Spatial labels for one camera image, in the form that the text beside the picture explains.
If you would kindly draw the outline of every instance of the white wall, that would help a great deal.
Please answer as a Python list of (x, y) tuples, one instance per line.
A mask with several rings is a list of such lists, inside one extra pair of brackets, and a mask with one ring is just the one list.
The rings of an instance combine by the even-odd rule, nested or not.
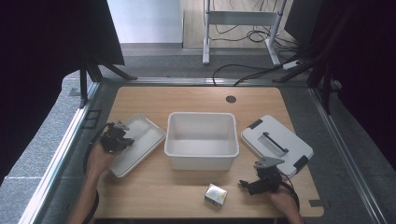
[(180, 0), (107, 0), (120, 43), (181, 43)]

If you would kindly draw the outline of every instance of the gray floor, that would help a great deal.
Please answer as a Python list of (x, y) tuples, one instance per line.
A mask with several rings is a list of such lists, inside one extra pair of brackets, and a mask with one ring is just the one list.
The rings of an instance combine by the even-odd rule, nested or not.
[[(105, 80), (98, 95), (92, 98), (90, 110), (102, 110), (97, 127), (106, 122), (111, 103), (117, 89), (125, 85), (148, 85), (158, 78), (169, 83), (188, 80), (194, 83), (208, 83), (213, 72), (228, 63), (252, 66), (270, 66), (271, 61), (264, 51), (215, 50), (211, 54), (211, 64), (202, 65), (200, 51), (183, 50), (178, 45), (128, 45), (123, 46), (126, 66), (120, 69), (141, 77), (136, 82), (126, 82), (115, 76), (104, 67), (101, 70)], [(249, 75), (252, 70), (233, 68), (226, 69), (218, 77), (226, 78), (233, 83), (238, 78)], [(306, 87), (309, 72), (285, 84), (272, 83), (274, 77), (286, 75), (277, 71), (260, 77), (260, 85), (277, 86), (284, 97), (291, 121), (298, 136), (310, 145), (315, 152), (309, 162), (321, 199), (319, 204), (325, 208), (323, 217), (307, 218), (306, 223), (381, 223), (374, 222), (367, 210), (365, 196), (356, 183), (356, 177), (350, 173), (348, 165), (340, 156), (340, 148), (334, 142), (326, 122), (316, 104), (316, 99)], [(2, 223), (18, 223), (26, 205), (29, 203), (37, 184), (48, 168), (51, 158), (59, 146), (67, 127), (79, 106), (79, 97), (70, 94), (73, 88), (79, 90), (78, 74), (71, 74), (64, 80), (64, 87), (57, 104), (53, 107), (35, 139), (26, 148), (25, 153), (15, 165), (3, 186), (0, 188), (0, 217)], [(370, 136), (359, 123), (346, 111), (337, 99), (331, 95), (330, 118), (345, 141), (348, 152), (356, 162), (358, 171), (373, 193), (375, 202), (388, 223), (395, 223), (396, 174), (382, 156)], [(73, 148), (65, 158), (64, 167), (58, 174), (49, 197), (41, 210), (37, 223), (63, 223), (73, 204), (82, 180), (81, 164), (84, 150), (95, 133), (95, 129), (80, 129)], [(227, 223), (263, 223), (265, 220), (227, 220)], [(136, 220), (135, 223), (191, 223), (191, 220)], [(212, 220), (213, 223), (224, 223), (225, 220)]]

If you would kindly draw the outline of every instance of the white tray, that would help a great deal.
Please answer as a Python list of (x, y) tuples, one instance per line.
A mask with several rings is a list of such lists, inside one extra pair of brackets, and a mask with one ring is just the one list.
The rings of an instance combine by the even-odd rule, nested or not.
[[(285, 153), (280, 150), (263, 133), (269, 133), (275, 142), (289, 152)], [(266, 156), (285, 161), (277, 168), (288, 177), (296, 175), (314, 155), (312, 147), (269, 115), (252, 123), (242, 131), (241, 135), (258, 157)]]
[(165, 138), (165, 131), (142, 114), (133, 115), (124, 124), (129, 127), (124, 138), (132, 138), (134, 143), (111, 163), (109, 169), (117, 177), (129, 174)]

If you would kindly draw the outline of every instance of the human arm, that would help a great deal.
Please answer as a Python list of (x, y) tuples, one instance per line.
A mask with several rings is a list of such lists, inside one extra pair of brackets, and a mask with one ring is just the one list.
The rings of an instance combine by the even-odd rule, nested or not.
[(303, 217), (301, 216), (297, 204), (292, 198), (290, 191), (283, 186), (275, 192), (264, 192), (268, 199), (272, 202), (274, 207), (286, 216), (290, 224), (304, 224)]
[(96, 188), (100, 175), (113, 162), (117, 154), (104, 151), (102, 144), (95, 143), (87, 161), (87, 172), (81, 191), (76, 199), (67, 223), (82, 223), (91, 212), (96, 198)]

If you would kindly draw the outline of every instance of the wooden table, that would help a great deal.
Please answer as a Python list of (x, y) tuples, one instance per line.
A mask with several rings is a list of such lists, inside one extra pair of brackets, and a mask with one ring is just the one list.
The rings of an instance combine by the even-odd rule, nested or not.
[[(228, 95), (236, 102), (226, 101)], [(142, 113), (166, 131), (172, 112), (228, 112), (236, 119), (237, 134), (253, 121), (271, 115), (293, 131), (290, 117), (277, 88), (253, 87), (123, 87), (119, 89), (108, 121), (126, 121)], [(230, 171), (175, 171), (160, 144), (127, 176), (110, 172), (101, 176), (97, 218), (230, 218), (282, 217), (263, 195), (250, 196), (239, 180), (258, 179), (253, 164), (258, 158), (239, 136), (240, 153)], [(323, 207), (307, 166), (291, 179), (300, 197), (303, 217), (320, 217)], [(228, 190), (222, 207), (205, 201), (210, 183)]]

